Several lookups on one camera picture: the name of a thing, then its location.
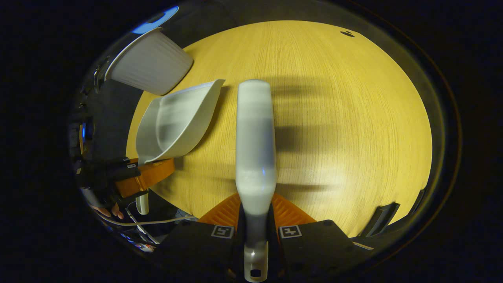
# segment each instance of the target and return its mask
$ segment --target white cylinder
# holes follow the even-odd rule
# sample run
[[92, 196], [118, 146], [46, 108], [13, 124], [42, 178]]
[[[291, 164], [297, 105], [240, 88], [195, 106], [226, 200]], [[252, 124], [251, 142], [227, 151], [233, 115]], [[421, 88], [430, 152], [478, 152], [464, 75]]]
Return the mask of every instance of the white cylinder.
[[136, 209], [141, 215], [148, 214], [148, 193], [143, 194], [136, 199]]
[[112, 61], [105, 80], [164, 95], [185, 76], [193, 59], [162, 34], [161, 27], [144, 33]]
[[239, 84], [236, 120], [236, 186], [244, 212], [264, 215], [276, 188], [271, 86], [248, 80]]

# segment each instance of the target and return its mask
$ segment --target white dustpan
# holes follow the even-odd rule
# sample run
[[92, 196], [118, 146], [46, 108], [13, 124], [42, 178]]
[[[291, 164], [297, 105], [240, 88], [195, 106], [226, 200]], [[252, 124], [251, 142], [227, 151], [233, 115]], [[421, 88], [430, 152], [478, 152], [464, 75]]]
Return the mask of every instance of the white dustpan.
[[224, 81], [216, 80], [152, 100], [136, 136], [138, 165], [189, 153], [210, 124]]

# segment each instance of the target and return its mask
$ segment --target black background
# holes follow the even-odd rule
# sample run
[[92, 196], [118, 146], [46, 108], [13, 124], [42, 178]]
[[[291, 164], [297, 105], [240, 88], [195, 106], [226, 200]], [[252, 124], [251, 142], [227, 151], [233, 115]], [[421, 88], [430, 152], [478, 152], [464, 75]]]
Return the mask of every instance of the black background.
[[[358, 281], [498, 281], [503, 145], [501, 6], [494, 1], [358, 1], [410, 36], [451, 84], [463, 127], [463, 157], [445, 207], [412, 244]], [[3, 9], [7, 123], [2, 227], [13, 281], [144, 281], [167, 278], [124, 248], [87, 214], [75, 190], [65, 117], [96, 57], [168, 1], [10, 4]]]

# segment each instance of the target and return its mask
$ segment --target black device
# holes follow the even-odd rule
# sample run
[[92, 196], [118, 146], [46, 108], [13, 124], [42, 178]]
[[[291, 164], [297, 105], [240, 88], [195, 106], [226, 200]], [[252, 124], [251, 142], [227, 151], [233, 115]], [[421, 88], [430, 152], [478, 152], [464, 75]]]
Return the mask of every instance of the black device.
[[68, 118], [68, 145], [73, 163], [92, 158], [95, 124], [87, 105], [89, 91], [89, 87], [82, 86]]
[[77, 183], [90, 205], [110, 208], [117, 202], [132, 200], [147, 193], [142, 191], [121, 198], [115, 182], [141, 175], [137, 164], [130, 163], [127, 157], [103, 162], [78, 161], [76, 164]]
[[[332, 221], [279, 227], [273, 206], [267, 216], [268, 278], [264, 282], [326, 282], [356, 266], [370, 251], [355, 245]], [[236, 282], [244, 279], [246, 218], [239, 208], [234, 227], [180, 222], [150, 256], [184, 282]]]

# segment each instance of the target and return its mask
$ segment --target blue light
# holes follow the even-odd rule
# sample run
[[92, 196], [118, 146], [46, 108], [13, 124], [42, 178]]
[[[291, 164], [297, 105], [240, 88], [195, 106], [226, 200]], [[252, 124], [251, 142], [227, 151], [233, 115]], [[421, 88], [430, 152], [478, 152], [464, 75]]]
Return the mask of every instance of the blue light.
[[148, 31], [155, 29], [156, 27], [162, 25], [165, 21], [169, 20], [174, 14], [178, 12], [178, 6], [170, 8], [169, 10], [164, 11], [164, 16], [153, 23], [143, 23], [136, 27], [132, 33], [136, 34], [144, 34]]

